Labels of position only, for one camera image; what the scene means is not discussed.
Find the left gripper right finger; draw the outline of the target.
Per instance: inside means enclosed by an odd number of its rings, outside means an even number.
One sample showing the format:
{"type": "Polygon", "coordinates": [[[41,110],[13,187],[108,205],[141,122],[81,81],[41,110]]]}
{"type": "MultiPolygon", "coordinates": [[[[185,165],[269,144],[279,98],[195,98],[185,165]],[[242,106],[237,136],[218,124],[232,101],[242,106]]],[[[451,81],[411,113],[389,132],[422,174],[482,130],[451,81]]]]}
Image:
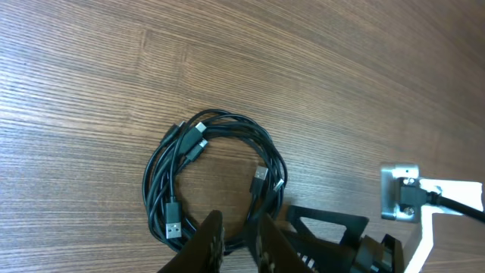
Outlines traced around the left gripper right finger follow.
{"type": "Polygon", "coordinates": [[[244,241],[259,273],[311,273],[268,214],[246,223],[244,241]]]}

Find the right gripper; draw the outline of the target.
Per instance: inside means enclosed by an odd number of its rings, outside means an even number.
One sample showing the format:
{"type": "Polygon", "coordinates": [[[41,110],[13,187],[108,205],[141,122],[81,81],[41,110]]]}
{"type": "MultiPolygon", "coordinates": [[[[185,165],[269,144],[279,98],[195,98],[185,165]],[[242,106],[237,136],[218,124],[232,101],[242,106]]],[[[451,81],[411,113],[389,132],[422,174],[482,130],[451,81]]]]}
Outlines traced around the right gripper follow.
{"type": "Polygon", "coordinates": [[[286,220],[295,228],[284,231],[299,258],[313,272],[403,273],[402,243],[389,234],[378,242],[364,235],[369,219],[363,216],[290,206],[286,220]],[[338,243],[317,238],[303,218],[345,228],[338,243]]]}

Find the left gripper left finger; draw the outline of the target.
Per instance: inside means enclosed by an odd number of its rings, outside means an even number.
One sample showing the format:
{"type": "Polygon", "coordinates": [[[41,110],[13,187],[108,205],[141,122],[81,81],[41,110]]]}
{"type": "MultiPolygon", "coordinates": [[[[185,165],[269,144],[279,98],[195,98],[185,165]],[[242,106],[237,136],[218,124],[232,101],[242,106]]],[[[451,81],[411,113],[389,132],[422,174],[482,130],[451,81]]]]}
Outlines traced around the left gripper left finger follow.
{"type": "Polygon", "coordinates": [[[213,210],[192,239],[158,273],[219,273],[223,257],[223,215],[213,210]]]}

